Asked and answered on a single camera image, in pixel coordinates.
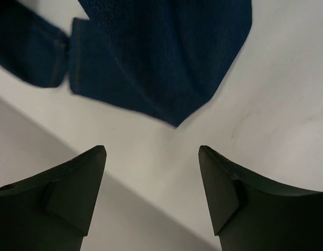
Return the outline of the dark blue denim trousers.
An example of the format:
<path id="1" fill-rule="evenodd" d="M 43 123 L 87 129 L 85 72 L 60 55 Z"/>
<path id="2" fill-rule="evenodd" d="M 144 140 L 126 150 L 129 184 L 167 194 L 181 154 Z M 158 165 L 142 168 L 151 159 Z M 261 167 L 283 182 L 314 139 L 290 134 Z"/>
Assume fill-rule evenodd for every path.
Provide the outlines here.
<path id="1" fill-rule="evenodd" d="M 0 66 L 22 81 L 178 127 L 211 100 L 252 26 L 250 1 L 81 1 L 66 35 L 0 1 Z"/>

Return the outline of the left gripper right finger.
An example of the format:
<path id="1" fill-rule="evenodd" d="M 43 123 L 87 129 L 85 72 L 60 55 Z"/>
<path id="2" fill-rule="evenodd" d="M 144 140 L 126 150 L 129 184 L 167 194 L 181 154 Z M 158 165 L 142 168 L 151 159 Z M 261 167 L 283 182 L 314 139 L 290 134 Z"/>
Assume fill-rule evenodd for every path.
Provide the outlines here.
<path id="1" fill-rule="evenodd" d="M 323 250 L 323 192 L 266 178 L 209 146 L 198 158 L 222 250 Z"/>

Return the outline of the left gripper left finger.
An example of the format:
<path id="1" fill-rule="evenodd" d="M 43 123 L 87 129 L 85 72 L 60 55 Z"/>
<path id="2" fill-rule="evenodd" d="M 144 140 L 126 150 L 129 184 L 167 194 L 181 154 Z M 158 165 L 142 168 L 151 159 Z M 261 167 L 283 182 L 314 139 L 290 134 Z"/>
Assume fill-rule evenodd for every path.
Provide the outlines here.
<path id="1" fill-rule="evenodd" d="M 95 146 L 74 159 L 0 188 L 0 250 L 80 250 L 105 169 Z"/>

